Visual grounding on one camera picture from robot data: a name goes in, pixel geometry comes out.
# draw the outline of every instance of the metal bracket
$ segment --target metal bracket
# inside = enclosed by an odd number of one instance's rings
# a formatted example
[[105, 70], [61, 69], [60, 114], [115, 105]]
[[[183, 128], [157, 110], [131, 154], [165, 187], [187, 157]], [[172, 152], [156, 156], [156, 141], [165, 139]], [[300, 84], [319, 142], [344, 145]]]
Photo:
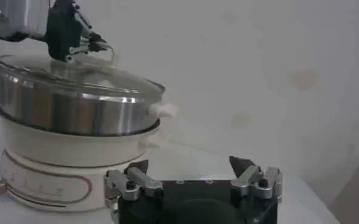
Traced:
[[161, 197], [163, 192], [163, 183], [161, 181], [152, 179], [136, 167], [128, 170], [127, 177], [139, 184], [147, 196], [154, 198]]
[[249, 166], [237, 179], [230, 182], [233, 189], [238, 191], [241, 197], [249, 194], [249, 188], [254, 181], [261, 178], [261, 170], [258, 166]]
[[282, 174], [278, 168], [270, 167], [254, 187], [255, 196], [260, 199], [279, 197], [282, 195]]
[[140, 197], [140, 186], [133, 181], [129, 181], [127, 177], [118, 170], [112, 170], [107, 173], [106, 177], [106, 198], [113, 196], [122, 196], [128, 201], [135, 201]]

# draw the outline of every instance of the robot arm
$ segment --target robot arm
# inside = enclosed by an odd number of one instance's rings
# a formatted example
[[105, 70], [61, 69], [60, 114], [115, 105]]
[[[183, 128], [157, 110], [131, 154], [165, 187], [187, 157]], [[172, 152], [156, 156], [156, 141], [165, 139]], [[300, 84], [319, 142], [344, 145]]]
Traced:
[[47, 43], [54, 59], [72, 60], [75, 54], [107, 50], [105, 41], [74, 0], [0, 0], [0, 39], [31, 38]]

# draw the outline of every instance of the stainless steel pot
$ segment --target stainless steel pot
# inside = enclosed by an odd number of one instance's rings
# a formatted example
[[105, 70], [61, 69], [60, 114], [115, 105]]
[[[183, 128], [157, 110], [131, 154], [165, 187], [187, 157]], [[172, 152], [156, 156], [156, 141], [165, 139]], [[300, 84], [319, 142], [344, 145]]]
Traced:
[[56, 133], [128, 136], [155, 128], [165, 88], [113, 68], [46, 57], [0, 57], [0, 110]]

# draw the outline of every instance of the pot handle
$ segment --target pot handle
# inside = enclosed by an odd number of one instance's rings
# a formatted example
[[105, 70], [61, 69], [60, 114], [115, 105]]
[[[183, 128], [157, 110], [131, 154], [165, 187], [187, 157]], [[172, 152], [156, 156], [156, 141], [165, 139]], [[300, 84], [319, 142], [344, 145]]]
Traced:
[[141, 147], [145, 148], [162, 148], [168, 143], [169, 136], [166, 135], [163, 131], [157, 130], [150, 136], [142, 138], [139, 142]]
[[157, 118], [175, 117], [178, 113], [178, 107], [171, 103], [154, 103], [148, 108], [148, 114]]

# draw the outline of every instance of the screw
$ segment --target screw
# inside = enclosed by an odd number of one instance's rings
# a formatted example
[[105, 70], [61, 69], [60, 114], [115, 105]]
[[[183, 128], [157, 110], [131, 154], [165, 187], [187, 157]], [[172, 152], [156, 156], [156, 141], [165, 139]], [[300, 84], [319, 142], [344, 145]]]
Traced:
[[76, 9], [76, 10], [79, 10], [80, 9], [80, 6], [78, 4], [76, 4], [75, 2], [72, 3], [72, 6]]
[[4, 17], [2, 10], [0, 10], [0, 17]]
[[269, 186], [269, 181], [263, 178], [263, 179], [261, 179], [261, 180], [259, 181], [258, 185], [259, 185], [260, 187], [268, 187], [268, 186]]
[[136, 183], [134, 181], [126, 182], [126, 189], [128, 189], [128, 190], [136, 189]]

